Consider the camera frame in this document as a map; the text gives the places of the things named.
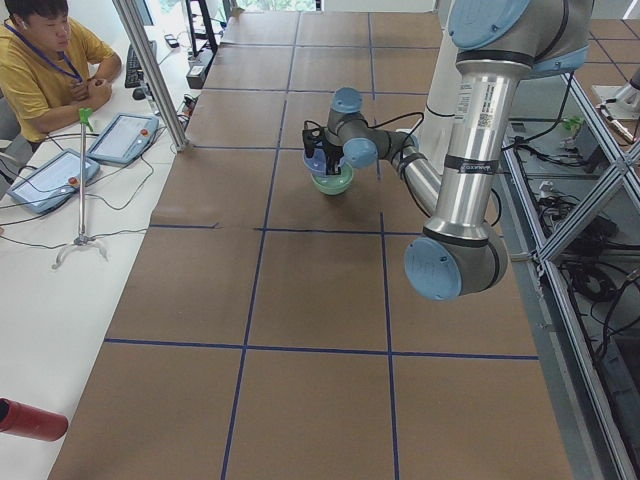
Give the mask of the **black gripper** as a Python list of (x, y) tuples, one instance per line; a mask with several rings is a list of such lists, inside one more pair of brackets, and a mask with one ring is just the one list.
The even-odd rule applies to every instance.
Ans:
[(335, 176), (340, 174), (340, 155), (334, 154), (335, 147), (325, 135), (323, 127), (304, 128), (302, 130), (302, 141), (305, 150), (305, 157), (311, 158), (315, 149), (322, 149), (325, 152), (325, 175)]

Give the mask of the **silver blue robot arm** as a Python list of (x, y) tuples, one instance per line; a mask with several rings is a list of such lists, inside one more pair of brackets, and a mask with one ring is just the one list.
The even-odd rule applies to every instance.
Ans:
[(316, 179), (386, 160), (425, 211), (404, 255), (421, 296), (450, 300), (504, 276), (507, 252), (485, 213), (516, 89), (585, 62), (592, 12), (589, 1), (455, 1), (413, 129), (370, 125), (351, 88), (336, 91), (325, 125), (305, 123), (304, 160)]

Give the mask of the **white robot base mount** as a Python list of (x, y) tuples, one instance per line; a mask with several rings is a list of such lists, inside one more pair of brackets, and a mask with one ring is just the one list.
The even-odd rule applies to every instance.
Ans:
[(442, 41), (419, 136), (420, 150), (431, 159), (444, 155), (448, 149), (461, 82), (461, 74), (456, 68), (458, 48), (448, 30), (455, 4), (455, 1), (444, 1), (444, 6), (438, 8), (438, 13), (443, 15)]

